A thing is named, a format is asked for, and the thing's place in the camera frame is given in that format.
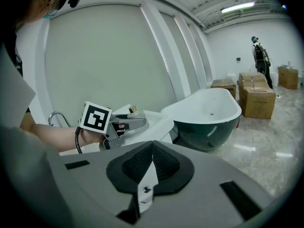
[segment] tiled floor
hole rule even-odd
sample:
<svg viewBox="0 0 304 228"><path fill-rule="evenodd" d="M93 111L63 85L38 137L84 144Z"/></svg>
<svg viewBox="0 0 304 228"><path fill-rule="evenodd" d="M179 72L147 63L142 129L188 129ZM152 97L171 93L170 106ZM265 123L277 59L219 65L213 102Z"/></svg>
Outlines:
<svg viewBox="0 0 304 228"><path fill-rule="evenodd" d="M249 175L277 197L293 185L304 162L304 89L274 89L271 120L241 116L236 129L215 154ZM184 145L182 140L177 144Z"/></svg>

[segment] black slot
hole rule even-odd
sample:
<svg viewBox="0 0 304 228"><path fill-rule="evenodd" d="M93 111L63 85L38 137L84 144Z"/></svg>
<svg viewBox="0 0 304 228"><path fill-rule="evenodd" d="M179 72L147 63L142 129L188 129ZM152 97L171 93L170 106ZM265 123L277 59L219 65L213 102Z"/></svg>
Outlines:
<svg viewBox="0 0 304 228"><path fill-rule="evenodd" d="M220 186L244 220L251 219L261 211L255 202L234 181L222 183Z"/></svg>
<svg viewBox="0 0 304 228"><path fill-rule="evenodd" d="M68 170L70 170L70 169L82 167L82 166L85 166L88 164L90 164L90 162L88 162L88 161L77 161L77 162L65 164L65 166Z"/></svg>
<svg viewBox="0 0 304 228"><path fill-rule="evenodd" d="M140 219L141 214L139 211L137 194L133 195L129 208L120 212L116 217L128 222L131 225L134 225Z"/></svg>
<svg viewBox="0 0 304 228"><path fill-rule="evenodd" d="M120 118L120 119L128 119L128 114L120 114L120 115L114 115L114 116L117 118Z"/></svg>

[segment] white bathtub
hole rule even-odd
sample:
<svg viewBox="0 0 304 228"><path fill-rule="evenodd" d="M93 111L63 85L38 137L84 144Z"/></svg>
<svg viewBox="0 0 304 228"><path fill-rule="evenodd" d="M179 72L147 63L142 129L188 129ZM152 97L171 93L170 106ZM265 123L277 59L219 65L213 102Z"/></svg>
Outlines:
<svg viewBox="0 0 304 228"><path fill-rule="evenodd" d="M212 88L198 90L161 112L173 118L189 147L210 151L227 141L242 110L228 90Z"/></svg>

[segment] cardboard box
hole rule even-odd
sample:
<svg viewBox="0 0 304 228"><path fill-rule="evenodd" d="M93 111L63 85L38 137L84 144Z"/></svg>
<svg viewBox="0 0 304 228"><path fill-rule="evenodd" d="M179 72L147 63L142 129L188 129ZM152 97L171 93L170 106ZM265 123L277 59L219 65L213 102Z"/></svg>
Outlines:
<svg viewBox="0 0 304 228"><path fill-rule="evenodd" d="M276 94L269 88L261 73L240 73L238 78L239 103L245 117L270 119Z"/></svg>
<svg viewBox="0 0 304 228"><path fill-rule="evenodd" d="M231 78L214 80L210 88L224 88L229 90L233 98L236 98L236 85Z"/></svg>
<svg viewBox="0 0 304 228"><path fill-rule="evenodd" d="M279 84L287 89L298 89L298 70L280 66Z"/></svg>

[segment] faucet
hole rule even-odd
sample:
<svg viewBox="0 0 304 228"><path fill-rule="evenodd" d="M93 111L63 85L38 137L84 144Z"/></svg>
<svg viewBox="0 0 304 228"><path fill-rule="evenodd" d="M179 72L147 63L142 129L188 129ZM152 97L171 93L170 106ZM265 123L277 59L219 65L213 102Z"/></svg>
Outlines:
<svg viewBox="0 0 304 228"><path fill-rule="evenodd" d="M58 112L58 111L56 111L56 112L52 112L51 114L50 114L50 116L48 117L48 125L50 125L50 126L53 126L53 124L52 124L52 117L53 116L55 116L55 115L62 115L62 117L63 117L63 119L65 120L65 122L66 122L66 124L68 125L68 127L71 127L72 125L70 124L70 122L68 121L68 119L66 118L66 116L62 113L62 112Z"/></svg>

